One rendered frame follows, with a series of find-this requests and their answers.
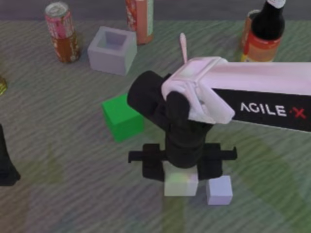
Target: can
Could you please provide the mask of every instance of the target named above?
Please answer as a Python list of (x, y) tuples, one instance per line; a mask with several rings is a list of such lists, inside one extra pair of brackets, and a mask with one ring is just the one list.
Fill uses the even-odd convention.
[(252, 10), (248, 12), (246, 20), (245, 20), (245, 24), (244, 24), (243, 33), (242, 33), (241, 48), (244, 48), (247, 37), (248, 37), (248, 32), (251, 29), (252, 20), (259, 12), (260, 10)]
[(80, 58), (80, 48), (66, 3), (53, 2), (45, 8), (45, 19), (58, 59), (70, 63)]
[(137, 44), (147, 44), (153, 39), (154, 0), (125, 0), (127, 24), (136, 32)]
[(5, 79), (0, 76), (0, 96), (6, 91), (7, 85)]

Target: green cube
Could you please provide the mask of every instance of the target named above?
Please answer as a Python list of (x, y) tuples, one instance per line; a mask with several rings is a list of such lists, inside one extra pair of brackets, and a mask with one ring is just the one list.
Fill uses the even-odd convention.
[(127, 104), (127, 94), (102, 103), (106, 125), (117, 142), (141, 133), (143, 116)]

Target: white cube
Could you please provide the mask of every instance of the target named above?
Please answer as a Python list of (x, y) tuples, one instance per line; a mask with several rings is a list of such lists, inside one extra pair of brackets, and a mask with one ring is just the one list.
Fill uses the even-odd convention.
[(125, 76), (137, 54), (136, 33), (100, 27), (87, 53), (92, 69)]
[(163, 162), (164, 168), (164, 196), (193, 197), (198, 189), (199, 179), (197, 167), (183, 169)]
[(207, 181), (208, 205), (229, 205), (233, 192), (230, 176), (221, 176)]

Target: gray table surface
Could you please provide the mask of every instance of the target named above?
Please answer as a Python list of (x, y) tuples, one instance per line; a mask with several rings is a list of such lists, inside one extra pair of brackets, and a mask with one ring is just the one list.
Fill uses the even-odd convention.
[[(86, 45), (81, 59), (58, 62), (45, 22), (0, 22), (0, 73), (9, 88), (0, 96), (9, 154), (22, 175), (0, 187), (2, 233), (309, 233), (311, 135), (232, 122), (217, 125), (208, 142), (236, 146), (226, 162), (233, 182), (229, 206), (207, 206), (205, 183), (191, 198), (163, 197), (163, 184), (143, 179), (127, 153), (161, 143), (145, 131), (122, 143), (106, 128), (101, 102), (126, 93), (142, 72), (160, 75), (182, 65), (178, 36), (189, 57), (237, 61), (243, 22), (157, 21), (155, 39), (141, 46), (126, 77), (93, 71), (86, 48), (100, 26), (126, 29), (124, 21), (76, 22)], [(276, 61), (311, 61), (311, 23), (289, 22)]]

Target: black label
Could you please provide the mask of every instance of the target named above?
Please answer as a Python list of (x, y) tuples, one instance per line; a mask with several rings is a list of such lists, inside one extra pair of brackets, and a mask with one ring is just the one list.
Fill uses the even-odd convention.
[(311, 96), (214, 91), (233, 108), (234, 120), (311, 132)]

